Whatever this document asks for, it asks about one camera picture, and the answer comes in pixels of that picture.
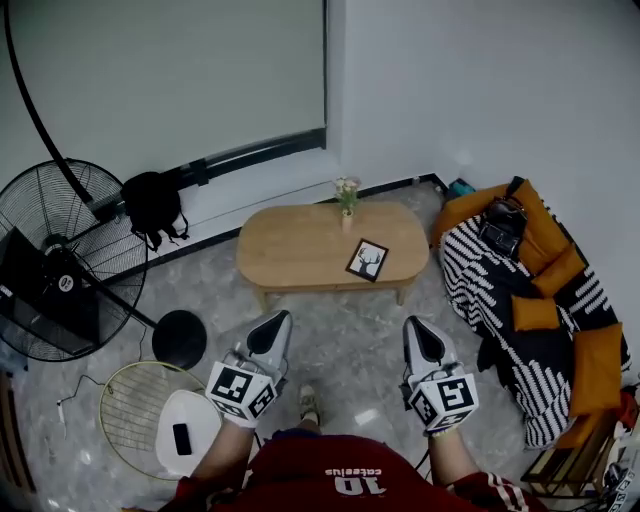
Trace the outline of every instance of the sneaker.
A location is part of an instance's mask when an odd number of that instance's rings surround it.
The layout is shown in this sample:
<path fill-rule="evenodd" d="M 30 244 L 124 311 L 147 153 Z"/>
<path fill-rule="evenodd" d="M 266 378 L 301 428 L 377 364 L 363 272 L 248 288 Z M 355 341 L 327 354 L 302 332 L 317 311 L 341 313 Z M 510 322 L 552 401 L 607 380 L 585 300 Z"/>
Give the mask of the sneaker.
<path fill-rule="evenodd" d="M 313 413 L 318 418 L 316 423 L 320 426 L 320 408 L 318 407 L 316 391 L 309 384 L 300 387 L 298 404 L 300 406 L 300 419 L 304 419 L 307 414 Z"/>

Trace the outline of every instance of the black round base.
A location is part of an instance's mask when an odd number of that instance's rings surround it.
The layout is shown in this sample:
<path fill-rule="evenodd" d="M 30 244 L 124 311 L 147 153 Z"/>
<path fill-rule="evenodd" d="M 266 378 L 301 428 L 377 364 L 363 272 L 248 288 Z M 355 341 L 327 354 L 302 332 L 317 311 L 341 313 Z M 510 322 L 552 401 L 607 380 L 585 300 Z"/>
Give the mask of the black round base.
<path fill-rule="evenodd" d="M 158 322 L 151 346 L 158 361 L 189 370 L 200 361 L 207 348 L 207 332 L 193 313 L 171 311 Z"/>

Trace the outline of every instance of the black bag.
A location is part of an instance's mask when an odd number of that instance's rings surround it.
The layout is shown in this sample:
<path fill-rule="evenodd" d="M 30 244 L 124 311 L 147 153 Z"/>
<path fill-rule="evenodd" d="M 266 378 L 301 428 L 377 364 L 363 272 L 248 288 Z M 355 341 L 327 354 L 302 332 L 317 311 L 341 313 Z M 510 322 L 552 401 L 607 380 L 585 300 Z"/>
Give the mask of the black bag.
<path fill-rule="evenodd" d="M 495 199 L 483 212 L 480 240 L 511 259 L 518 259 L 518 247 L 527 227 L 527 213 L 515 197 Z"/>
<path fill-rule="evenodd" d="M 165 175 L 157 172 L 144 172 L 128 180 L 120 192 L 125 203 L 127 215 L 131 218 L 131 232 L 146 242 L 147 247 L 157 252 L 162 243 L 159 231 L 169 235 L 169 240 L 189 238 L 189 222 L 182 213 L 180 195 Z M 182 234 L 178 234 L 173 223 L 182 215 L 186 225 Z"/>

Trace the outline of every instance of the black and white striped blanket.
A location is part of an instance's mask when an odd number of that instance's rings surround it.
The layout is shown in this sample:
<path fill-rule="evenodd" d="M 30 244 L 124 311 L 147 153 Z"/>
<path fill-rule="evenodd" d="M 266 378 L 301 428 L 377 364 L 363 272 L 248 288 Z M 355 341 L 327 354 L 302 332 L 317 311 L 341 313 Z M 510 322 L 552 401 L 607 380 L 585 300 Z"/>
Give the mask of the black and white striped blanket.
<path fill-rule="evenodd" d="M 453 309 L 484 338 L 483 351 L 496 364 L 525 415 L 525 444 L 543 448 L 569 429 L 576 330 L 615 323 L 607 296 L 591 267 L 576 276 L 555 300 L 562 327 L 515 332 L 511 295 L 537 297 L 522 263 L 492 251 L 479 237 L 480 216 L 458 224 L 441 240 L 440 260 Z M 623 340 L 623 370 L 631 366 Z"/>

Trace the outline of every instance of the picture frame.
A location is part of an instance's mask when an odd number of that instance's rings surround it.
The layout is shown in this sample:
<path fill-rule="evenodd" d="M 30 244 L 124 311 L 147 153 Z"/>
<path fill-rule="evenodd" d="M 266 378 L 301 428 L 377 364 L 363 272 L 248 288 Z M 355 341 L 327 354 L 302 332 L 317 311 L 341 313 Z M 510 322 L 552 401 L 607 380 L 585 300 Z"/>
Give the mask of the picture frame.
<path fill-rule="evenodd" d="M 386 247 L 361 238 L 345 270 L 375 283 L 387 254 L 389 249 Z"/>

